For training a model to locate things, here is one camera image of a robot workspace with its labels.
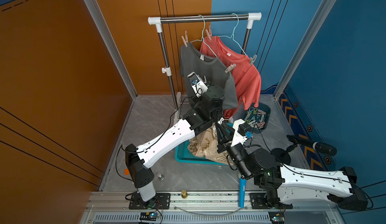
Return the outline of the cream white clothespin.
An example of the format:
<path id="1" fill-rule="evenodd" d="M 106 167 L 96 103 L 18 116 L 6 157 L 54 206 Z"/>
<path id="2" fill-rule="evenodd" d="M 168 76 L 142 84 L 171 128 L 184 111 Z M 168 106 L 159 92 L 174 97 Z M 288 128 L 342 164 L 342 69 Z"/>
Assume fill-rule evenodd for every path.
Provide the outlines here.
<path id="1" fill-rule="evenodd" d="M 224 121 L 224 118 L 223 118 L 223 117 L 221 117 L 221 118 L 218 120 L 218 122 L 217 122 L 217 123 L 218 123 L 219 125 L 221 125 L 221 124 L 223 123 L 223 121 Z"/>

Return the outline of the beige patterned cloth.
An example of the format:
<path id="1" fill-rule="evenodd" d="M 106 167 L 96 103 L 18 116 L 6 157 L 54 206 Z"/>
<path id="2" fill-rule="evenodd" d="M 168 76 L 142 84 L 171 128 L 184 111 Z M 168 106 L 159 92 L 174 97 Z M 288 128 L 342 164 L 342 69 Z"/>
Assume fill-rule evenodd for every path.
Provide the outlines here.
<path id="1" fill-rule="evenodd" d="M 227 153 L 218 153 L 218 135 L 214 124 L 190 139 L 188 150 L 195 157 L 206 158 L 219 164 L 228 164 Z"/>

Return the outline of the red t-shirt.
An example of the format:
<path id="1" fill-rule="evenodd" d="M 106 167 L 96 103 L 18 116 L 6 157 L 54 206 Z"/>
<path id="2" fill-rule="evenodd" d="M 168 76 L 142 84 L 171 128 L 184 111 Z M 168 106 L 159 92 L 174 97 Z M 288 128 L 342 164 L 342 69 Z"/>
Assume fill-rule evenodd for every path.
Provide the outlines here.
<path id="1" fill-rule="evenodd" d="M 224 118 L 234 116 L 240 106 L 243 106 L 244 110 L 249 109 L 252 105 L 258 107 L 261 91 L 261 76 L 254 65 L 249 65 L 249 57 L 231 50 L 218 36 L 212 36 L 212 40 L 208 40 L 208 38 L 205 37 L 204 40 L 226 68 L 231 64 L 237 65 L 230 73 L 235 81 L 238 107 L 228 110 L 224 109 Z M 203 43 L 200 52 L 206 56 L 215 57 L 210 49 Z"/>

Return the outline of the grey clothespin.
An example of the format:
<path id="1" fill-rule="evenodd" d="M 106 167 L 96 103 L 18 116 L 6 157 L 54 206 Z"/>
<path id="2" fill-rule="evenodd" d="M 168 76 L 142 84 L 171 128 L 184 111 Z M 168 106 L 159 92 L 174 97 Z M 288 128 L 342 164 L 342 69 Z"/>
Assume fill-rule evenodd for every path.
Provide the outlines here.
<path id="1" fill-rule="evenodd" d="M 257 59 L 257 55 L 254 55 L 252 58 L 249 58 L 249 59 L 250 59 L 249 65 L 252 66 L 252 65 L 254 65 L 254 63 L 255 63 L 255 61 Z"/>

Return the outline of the grey garment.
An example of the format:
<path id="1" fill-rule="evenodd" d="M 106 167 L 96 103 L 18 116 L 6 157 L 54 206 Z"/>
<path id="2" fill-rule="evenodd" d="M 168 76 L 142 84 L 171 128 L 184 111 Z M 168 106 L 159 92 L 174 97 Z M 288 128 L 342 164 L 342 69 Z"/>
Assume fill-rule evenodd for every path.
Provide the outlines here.
<path id="1" fill-rule="evenodd" d="M 182 45 L 180 48 L 180 75 L 186 85 L 187 95 L 195 95 L 194 88 L 188 80 L 188 75 L 192 72 L 207 80 L 213 85 L 224 89 L 223 109 L 233 109 L 238 107 L 235 81 L 231 73 L 226 73 L 226 66 L 218 57 L 213 58 L 199 52 L 191 43 Z"/>

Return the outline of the white wire hanger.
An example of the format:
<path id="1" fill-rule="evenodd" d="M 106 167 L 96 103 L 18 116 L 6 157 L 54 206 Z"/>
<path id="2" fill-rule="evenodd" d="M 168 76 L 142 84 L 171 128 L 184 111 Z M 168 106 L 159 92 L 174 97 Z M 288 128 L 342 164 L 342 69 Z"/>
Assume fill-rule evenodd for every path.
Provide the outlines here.
<path id="1" fill-rule="evenodd" d="M 196 39 L 196 40 L 190 41 L 190 43 L 193 43 L 193 42 L 196 42 L 196 41 L 202 42 L 204 45 L 206 45 L 210 49 L 210 51 L 214 54 L 214 56 L 217 57 L 215 52 L 211 49 L 211 47 L 208 44 L 205 43 L 205 40 L 204 40 L 205 39 L 204 38 L 204 31 L 206 30 L 206 22 L 205 22 L 204 16 L 203 15 L 198 15 L 198 16 L 202 18 L 203 23 L 204 23 L 204 27 L 203 27 L 203 30 L 202 30 L 202 37 L 201 37 L 201 39 Z"/>

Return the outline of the light green wire hanger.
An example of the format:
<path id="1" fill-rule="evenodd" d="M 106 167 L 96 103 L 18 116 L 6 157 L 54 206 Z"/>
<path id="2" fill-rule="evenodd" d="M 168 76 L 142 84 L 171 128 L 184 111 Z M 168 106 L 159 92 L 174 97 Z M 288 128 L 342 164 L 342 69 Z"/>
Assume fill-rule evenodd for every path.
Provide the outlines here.
<path id="1" fill-rule="evenodd" d="M 238 24 L 239 24 L 239 16 L 236 13 L 232 13 L 232 15 L 235 16 L 236 20 L 237 20 L 237 23 L 236 23 L 236 25 L 233 28 L 232 34 L 230 36 L 220 35 L 219 37 L 226 37 L 226 38 L 231 39 L 233 42 L 235 42 L 239 46 L 239 48 L 241 49 L 241 53 L 246 56 L 247 54 L 246 54 L 245 50 L 240 45 L 240 43 L 235 39 L 235 31 L 236 31 L 236 29 L 238 27 Z"/>

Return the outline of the beige clothespin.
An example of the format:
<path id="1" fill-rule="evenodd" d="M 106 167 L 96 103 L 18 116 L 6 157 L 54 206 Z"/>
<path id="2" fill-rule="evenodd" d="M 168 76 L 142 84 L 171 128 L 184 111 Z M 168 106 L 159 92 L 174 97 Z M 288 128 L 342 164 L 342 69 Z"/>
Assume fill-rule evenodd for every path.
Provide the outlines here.
<path id="1" fill-rule="evenodd" d="M 187 31 L 185 31 L 185 34 L 182 36 L 182 40 L 183 40 L 184 46 L 188 47 L 189 40 L 188 40 L 188 33 L 187 33 Z"/>

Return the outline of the pink clothespin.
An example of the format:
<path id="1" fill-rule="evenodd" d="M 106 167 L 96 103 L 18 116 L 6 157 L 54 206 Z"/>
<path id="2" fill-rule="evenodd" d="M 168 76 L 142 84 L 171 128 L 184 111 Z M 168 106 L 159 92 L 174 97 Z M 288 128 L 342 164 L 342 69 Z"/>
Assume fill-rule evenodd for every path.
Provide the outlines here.
<path id="1" fill-rule="evenodd" d="M 212 40 L 212 29 L 211 29 L 211 25 L 209 25 L 208 28 L 205 29 L 205 33 L 206 33 L 206 36 L 207 36 L 208 40 Z"/>

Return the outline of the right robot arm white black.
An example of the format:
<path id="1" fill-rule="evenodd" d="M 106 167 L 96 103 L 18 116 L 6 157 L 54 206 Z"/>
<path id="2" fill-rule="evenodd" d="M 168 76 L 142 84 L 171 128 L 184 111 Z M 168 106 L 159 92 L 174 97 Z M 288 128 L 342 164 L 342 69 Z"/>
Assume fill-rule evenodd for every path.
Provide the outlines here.
<path id="1" fill-rule="evenodd" d="M 317 171 L 293 167 L 280 161 L 260 145 L 248 152 L 244 143 L 252 137 L 251 127 L 241 121 L 230 127 L 216 123 L 218 152 L 226 152 L 227 162 L 244 180 L 253 179 L 254 184 L 266 191 L 267 205 L 290 208 L 295 202 L 325 201 L 348 211 L 365 211 L 369 200 L 360 189 L 353 168 L 338 171 Z"/>

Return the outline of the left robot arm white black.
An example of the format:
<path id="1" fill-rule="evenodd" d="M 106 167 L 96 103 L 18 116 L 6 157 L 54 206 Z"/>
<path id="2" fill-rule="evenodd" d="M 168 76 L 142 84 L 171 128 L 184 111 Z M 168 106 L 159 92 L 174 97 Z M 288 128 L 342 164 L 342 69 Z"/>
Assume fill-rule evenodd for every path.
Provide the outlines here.
<path id="1" fill-rule="evenodd" d="M 204 132 L 223 117 L 224 89 L 210 86 L 194 108 L 160 136 L 139 146 L 125 148 L 125 162 L 143 202 L 153 201 L 156 191 L 151 167 L 176 146 Z"/>

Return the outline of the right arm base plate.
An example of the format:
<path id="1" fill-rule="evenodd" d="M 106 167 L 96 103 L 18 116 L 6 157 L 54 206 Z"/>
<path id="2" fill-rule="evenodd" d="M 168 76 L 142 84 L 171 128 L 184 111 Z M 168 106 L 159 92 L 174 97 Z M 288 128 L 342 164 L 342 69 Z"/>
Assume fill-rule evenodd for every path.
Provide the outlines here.
<path id="1" fill-rule="evenodd" d="M 252 192 L 249 194 L 250 203 L 254 210 L 257 209 L 293 209 L 292 204 L 282 204 L 280 202 L 269 202 L 266 192 Z"/>

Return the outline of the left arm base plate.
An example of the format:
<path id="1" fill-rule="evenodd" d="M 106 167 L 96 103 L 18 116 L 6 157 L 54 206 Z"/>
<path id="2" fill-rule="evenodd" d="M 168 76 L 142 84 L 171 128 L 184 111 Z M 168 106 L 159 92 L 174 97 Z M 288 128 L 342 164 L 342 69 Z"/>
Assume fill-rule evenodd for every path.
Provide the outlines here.
<path id="1" fill-rule="evenodd" d="M 144 201 L 141 195 L 136 192 L 131 198 L 125 197 L 129 201 L 130 210 L 168 210 L 170 206 L 170 193 L 156 193 L 156 196 L 149 201 Z"/>

